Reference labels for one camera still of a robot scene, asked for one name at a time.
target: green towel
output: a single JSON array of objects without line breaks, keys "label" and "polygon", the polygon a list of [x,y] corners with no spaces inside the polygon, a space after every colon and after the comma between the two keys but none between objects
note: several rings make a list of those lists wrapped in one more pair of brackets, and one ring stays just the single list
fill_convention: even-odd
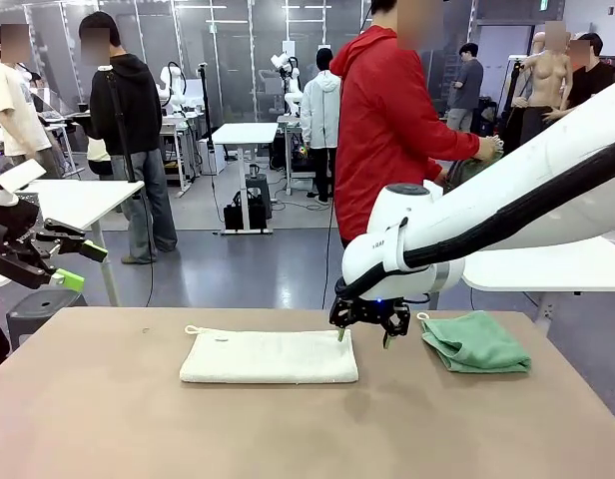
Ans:
[{"label": "green towel", "polygon": [[531,358],[493,317],[474,311],[456,319],[424,319],[423,340],[453,372],[528,372]]}]

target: red hood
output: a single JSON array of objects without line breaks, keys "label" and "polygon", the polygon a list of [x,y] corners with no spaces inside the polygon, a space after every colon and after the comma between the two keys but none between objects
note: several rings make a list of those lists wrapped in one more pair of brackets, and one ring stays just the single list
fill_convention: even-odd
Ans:
[{"label": "red hood", "polygon": [[391,38],[396,38],[396,33],[389,28],[382,28],[376,25],[368,28],[364,33],[354,38],[338,52],[336,57],[331,61],[329,70],[345,80],[351,68],[351,64],[354,63],[354,60],[356,60],[361,53],[376,43]]}]

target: brown tabletop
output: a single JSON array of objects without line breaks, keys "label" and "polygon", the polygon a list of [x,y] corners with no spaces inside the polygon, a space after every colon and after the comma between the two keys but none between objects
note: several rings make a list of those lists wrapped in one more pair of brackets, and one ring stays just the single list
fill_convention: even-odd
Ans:
[{"label": "brown tabletop", "polygon": [[[460,313],[434,311],[432,317]],[[530,374],[447,372],[352,329],[349,385],[191,385],[187,324],[328,329],[320,311],[71,308],[0,367],[0,479],[615,478],[615,418],[518,313]]]}]

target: towel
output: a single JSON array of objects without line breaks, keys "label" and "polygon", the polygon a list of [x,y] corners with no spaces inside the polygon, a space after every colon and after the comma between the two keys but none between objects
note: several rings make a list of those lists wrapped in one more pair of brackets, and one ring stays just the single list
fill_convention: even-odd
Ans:
[{"label": "towel", "polygon": [[358,381],[351,333],[257,332],[186,327],[196,334],[180,371],[184,382],[326,384]]},{"label": "towel", "polygon": [[531,358],[494,318],[474,311],[456,319],[419,314],[423,340],[452,372],[528,372]]}]

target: folded white towel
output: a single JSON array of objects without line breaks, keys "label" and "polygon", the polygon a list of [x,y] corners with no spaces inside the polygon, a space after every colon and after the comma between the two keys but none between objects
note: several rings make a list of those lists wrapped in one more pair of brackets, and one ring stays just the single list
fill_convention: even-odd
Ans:
[{"label": "folded white towel", "polygon": [[351,333],[257,332],[186,327],[196,334],[180,371],[184,382],[322,384],[358,381]]}]

